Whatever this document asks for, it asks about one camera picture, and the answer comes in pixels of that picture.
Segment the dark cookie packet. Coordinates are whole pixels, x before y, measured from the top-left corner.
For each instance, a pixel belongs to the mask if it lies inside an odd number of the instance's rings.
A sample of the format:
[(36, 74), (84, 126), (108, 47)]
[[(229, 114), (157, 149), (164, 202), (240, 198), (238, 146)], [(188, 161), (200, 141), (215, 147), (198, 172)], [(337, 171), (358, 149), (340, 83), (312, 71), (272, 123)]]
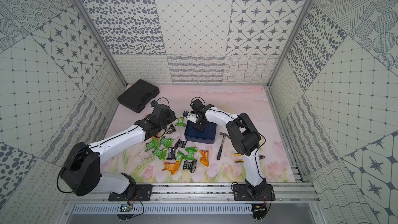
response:
[(166, 130), (166, 134), (172, 134), (172, 133), (174, 133), (174, 132), (176, 132), (176, 128), (175, 128), (175, 126), (173, 125), (173, 124), (171, 124), (168, 128), (167, 128), (167, 130)]

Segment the dark blue storage box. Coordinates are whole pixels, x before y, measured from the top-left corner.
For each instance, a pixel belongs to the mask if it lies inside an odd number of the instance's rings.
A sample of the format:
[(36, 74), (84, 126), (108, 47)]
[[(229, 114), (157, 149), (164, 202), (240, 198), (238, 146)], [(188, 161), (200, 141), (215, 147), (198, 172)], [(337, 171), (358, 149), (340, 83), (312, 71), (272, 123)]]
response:
[(216, 138), (217, 125), (215, 123), (208, 123), (203, 131), (199, 131), (193, 127), (192, 121), (187, 122), (184, 136), (186, 141), (213, 144)]

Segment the small black checkered packet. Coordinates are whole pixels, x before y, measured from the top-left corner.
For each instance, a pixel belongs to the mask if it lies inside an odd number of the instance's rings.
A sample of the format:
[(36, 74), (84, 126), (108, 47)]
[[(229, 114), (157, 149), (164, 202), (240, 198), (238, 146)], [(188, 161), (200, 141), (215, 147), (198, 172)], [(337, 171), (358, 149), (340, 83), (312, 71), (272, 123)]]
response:
[(181, 139), (179, 139), (179, 140), (176, 142), (174, 148), (175, 148), (175, 149), (179, 149), (179, 148), (185, 149), (186, 144), (187, 144), (187, 141), (182, 141)]

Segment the black cookie packet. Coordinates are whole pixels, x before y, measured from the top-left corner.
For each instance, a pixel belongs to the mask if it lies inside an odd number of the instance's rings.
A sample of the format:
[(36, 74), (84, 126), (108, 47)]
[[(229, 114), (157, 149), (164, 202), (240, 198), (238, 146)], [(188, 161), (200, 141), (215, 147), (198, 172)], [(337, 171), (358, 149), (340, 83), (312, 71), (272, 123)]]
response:
[(175, 160), (176, 159), (176, 148), (175, 147), (169, 147), (167, 149), (167, 160)]

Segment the orange cookie packet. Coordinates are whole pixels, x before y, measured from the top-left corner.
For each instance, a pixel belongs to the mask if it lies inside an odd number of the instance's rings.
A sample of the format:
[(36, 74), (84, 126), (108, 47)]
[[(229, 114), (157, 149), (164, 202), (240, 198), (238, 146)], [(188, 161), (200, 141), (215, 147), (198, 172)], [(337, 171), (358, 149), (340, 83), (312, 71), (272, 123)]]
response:
[(200, 154), (200, 163), (206, 167), (209, 167), (209, 150), (200, 150)]
[(176, 161), (174, 163), (165, 162), (164, 165), (165, 167), (162, 169), (162, 171), (169, 171), (172, 175), (175, 175), (180, 167), (180, 162), (179, 161)]

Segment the black packet front row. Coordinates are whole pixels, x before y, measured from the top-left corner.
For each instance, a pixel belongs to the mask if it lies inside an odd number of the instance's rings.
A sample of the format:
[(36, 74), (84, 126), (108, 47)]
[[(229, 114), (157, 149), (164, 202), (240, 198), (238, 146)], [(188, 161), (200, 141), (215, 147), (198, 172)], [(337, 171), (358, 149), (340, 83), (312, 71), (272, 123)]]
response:
[(186, 160), (183, 163), (183, 170), (184, 171), (189, 171), (191, 173), (194, 173), (196, 168), (197, 168), (197, 160), (196, 159), (194, 159), (194, 160)]

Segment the light green cookie packet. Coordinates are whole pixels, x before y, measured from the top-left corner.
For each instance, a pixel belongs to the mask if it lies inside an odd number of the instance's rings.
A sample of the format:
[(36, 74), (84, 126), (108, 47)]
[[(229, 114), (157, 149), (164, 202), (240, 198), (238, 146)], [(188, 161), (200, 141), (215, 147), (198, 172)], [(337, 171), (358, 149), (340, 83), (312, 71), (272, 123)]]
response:
[(178, 162), (182, 162), (182, 160), (184, 159), (185, 154), (181, 151), (177, 151), (177, 155), (176, 155), (176, 161)]

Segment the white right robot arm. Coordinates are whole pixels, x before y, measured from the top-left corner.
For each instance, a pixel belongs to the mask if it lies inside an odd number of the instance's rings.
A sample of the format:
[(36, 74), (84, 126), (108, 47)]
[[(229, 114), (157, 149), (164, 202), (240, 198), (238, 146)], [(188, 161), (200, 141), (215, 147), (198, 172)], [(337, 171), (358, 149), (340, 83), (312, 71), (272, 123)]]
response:
[(224, 126), (234, 149), (242, 155), (246, 171), (247, 195), (255, 199), (265, 193), (267, 182), (260, 170), (259, 149), (262, 135), (245, 113), (239, 115), (225, 113), (212, 104), (195, 99), (190, 104), (192, 111), (182, 115), (193, 122), (195, 129), (203, 131), (208, 123)]

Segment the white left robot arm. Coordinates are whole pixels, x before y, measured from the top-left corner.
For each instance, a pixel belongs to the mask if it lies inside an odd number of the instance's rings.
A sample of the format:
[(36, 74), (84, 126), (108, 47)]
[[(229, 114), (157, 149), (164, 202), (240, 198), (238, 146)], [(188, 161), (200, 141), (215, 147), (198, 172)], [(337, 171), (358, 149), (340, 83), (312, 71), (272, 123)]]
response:
[(70, 192), (79, 197), (91, 192), (108, 192), (120, 200), (137, 199), (137, 183), (130, 175), (102, 172), (101, 165), (127, 148), (155, 136), (176, 119), (169, 106), (158, 104), (146, 118), (116, 135), (91, 144), (80, 142), (74, 145), (57, 179), (62, 179)]

